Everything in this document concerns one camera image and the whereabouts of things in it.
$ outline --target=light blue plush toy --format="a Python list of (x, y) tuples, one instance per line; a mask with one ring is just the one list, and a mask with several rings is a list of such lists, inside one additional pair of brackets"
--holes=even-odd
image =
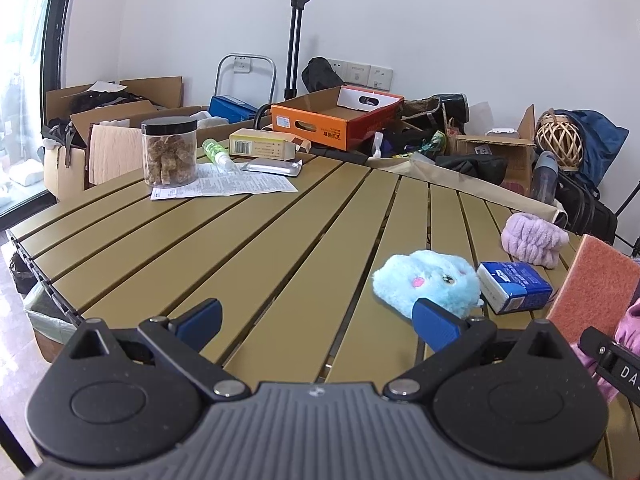
[(373, 273), (373, 292), (411, 319), (414, 303), (427, 298), (461, 319), (480, 300), (480, 281), (464, 258), (434, 251), (395, 254)]

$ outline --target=slatted table top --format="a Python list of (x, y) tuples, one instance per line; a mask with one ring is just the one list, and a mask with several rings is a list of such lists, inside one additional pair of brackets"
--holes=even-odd
[[(503, 206), (323, 157), (309, 156), (292, 183), (298, 192), (152, 202), (134, 171), (33, 216), (10, 237), (78, 321), (128, 328), (218, 298), (223, 327), (202, 354), (252, 388), (264, 380), (381, 388), (414, 366), (414, 330), (374, 297), (369, 279), (392, 254), (431, 248), (473, 266), (510, 260), (499, 235), (512, 211)], [(555, 289), (579, 242), (571, 235), (557, 269), (537, 269)], [(501, 328), (531, 320), (485, 314)], [(610, 406), (594, 462), (621, 480), (640, 471), (624, 397)]]

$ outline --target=glass sliding door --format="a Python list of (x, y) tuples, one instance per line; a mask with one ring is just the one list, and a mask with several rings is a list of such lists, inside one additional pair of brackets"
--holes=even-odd
[(0, 224), (46, 192), (40, 73), (48, 1), (0, 0)]

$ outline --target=brown dried food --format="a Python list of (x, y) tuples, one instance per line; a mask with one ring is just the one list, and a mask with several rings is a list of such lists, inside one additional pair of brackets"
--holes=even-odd
[(155, 187), (189, 184), (196, 176), (195, 135), (143, 136), (145, 181)]

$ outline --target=blue tissue pack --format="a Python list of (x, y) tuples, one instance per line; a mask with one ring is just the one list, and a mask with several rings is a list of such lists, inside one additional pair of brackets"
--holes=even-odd
[(249, 121), (255, 117), (258, 108), (230, 95), (217, 95), (211, 98), (209, 113), (212, 117), (223, 117), (229, 124)]
[(540, 310), (554, 291), (523, 262), (481, 262), (476, 274), (480, 291), (496, 314)]

